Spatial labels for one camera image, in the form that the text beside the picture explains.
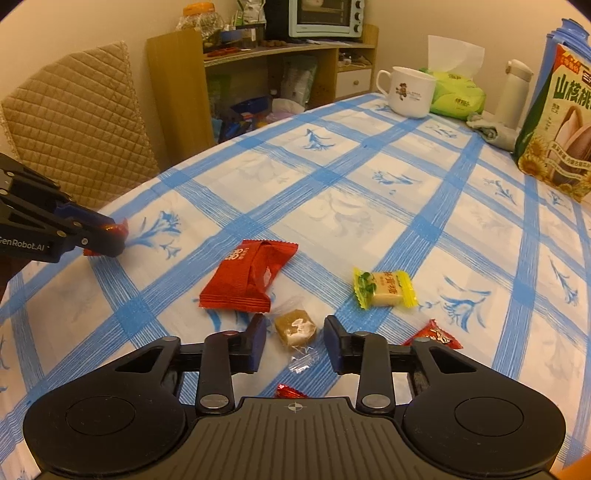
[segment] white drawer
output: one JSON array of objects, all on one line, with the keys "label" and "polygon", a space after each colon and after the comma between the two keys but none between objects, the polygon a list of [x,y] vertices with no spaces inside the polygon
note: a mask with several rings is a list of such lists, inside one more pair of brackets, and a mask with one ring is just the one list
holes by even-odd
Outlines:
[{"label": "white drawer", "polygon": [[340,72],[336,75],[336,98],[366,92],[371,85],[371,69]]}]

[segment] snack bag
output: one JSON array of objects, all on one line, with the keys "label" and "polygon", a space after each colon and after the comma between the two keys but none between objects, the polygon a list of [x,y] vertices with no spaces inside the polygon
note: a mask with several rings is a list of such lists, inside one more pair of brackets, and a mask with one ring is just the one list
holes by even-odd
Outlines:
[{"label": "snack bag", "polygon": [[450,335],[445,330],[441,330],[435,320],[429,320],[429,323],[426,327],[419,330],[415,333],[412,337],[410,337],[403,345],[410,345],[415,338],[430,338],[431,340],[436,340],[443,345],[448,346],[449,348],[453,348],[454,350],[459,350],[462,347],[462,344],[458,342],[453,335]]},{"label": "snack bag", "polygon": [[199,296],[206,309],[268,312],[265,293],[273,279],[296,253],[297,244],[274,240],[243,240],[218,266]]},{"label": "snack bag", "polygon": [[591,192],[591,65],[556,47],[554,66],[519,133],[519,169],[580,202]]},{"label": "snack bag", "polygon": [[353,289],[359,305],[364,310],[370,307],[388,307],[403,304],[406,308],[418,305],[410,277],[405,271],[362,272],[353,269]]}]

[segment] red wrapped candy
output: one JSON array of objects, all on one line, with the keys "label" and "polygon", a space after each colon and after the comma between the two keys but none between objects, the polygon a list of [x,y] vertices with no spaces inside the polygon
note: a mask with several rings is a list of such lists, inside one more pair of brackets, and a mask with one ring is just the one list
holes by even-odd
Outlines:
[{"label": "red wrapped candy", "polygon": [[308,398],[308,395],[280,383],[275,390],[275,398]]},{"label": "red wrapped candy", "polygon": [[426,337],[432,340],[436,340],[443,345],[448,346],[449,348],[453,348],[454,350],[459,350],[462,347],[462,344],[458,342],[453,335],[450,335],[445,330],[441,330],[435,320],[429,320],[429,323],[425,328],[417,332],[415,335],[410,337],[403,345],[410,345],[415,338],[419,337]]},{"label": "red wrapped candy", "polygon": [[[113,232],[114,235],[119,235],[123,237],[123,240],[127,240],[127,236],[129,235],[129,225],[127,224],[127,218],[124,218],[121,223],[111,223],[109,225],[104,225],[101,227],[103,230],[107,230],[108,232]],[[85,257],[99,257],[101,254],[93,252],[89,248],[85,248],[82,252],[82,255]]]},{"label": "red wrapped candy", "polygon": [[271,300],[265,290],[297,248],[297,244],[275,240],[243,240],[219,264],[199,296],[199,306],[268,312]]}]

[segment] wooden shelf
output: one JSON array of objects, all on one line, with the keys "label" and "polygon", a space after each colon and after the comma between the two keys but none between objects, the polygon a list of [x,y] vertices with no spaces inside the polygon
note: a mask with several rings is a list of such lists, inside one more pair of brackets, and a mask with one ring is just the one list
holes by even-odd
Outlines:
[{"label": "wooden shelf", "polygon": [[236,52],[230,55],[226,55],[224,57],[213,57],[208,59],[207,57],[204,58],[205,68],[213,67],[215,65],[222,65],[224,63],[230,63],[232,61],[238,60],[247,60],[247,59],[254,59],[256,57],[266,57],[269,55],[278,55],[281,53],[290,53],[295,51],[312,51],[312,50],[328,50],[331,48],[375,48],[375,46],[370,45],[368,43],[346,43],[344,45],[341,44],[314,44],[314,43],[304,43],[304,44],[297,44],[297,43],[290,43],[287,44],[285,47],[257,47],[253,48],[252,50],[245,50]]},{"label": "wooden shelf", "polygon": [[337,72],[353,72],[355,70],[371,70],[374,68],[373,65],[347,65],[345,67],[339,67]]}]

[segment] yellow candy wrapper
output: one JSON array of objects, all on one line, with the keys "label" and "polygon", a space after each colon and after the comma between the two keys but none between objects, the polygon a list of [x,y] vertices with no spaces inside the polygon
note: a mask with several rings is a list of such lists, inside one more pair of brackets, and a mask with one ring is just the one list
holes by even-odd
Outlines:
[{"label": "yellow candy wrapper", "polygon": [[403,304],[406,308],[418,306],[417,295],[408,274],[396,272],[362,272],[353,269],[353,289],[359,305],[364,310],[370,307],[390,307]]}]

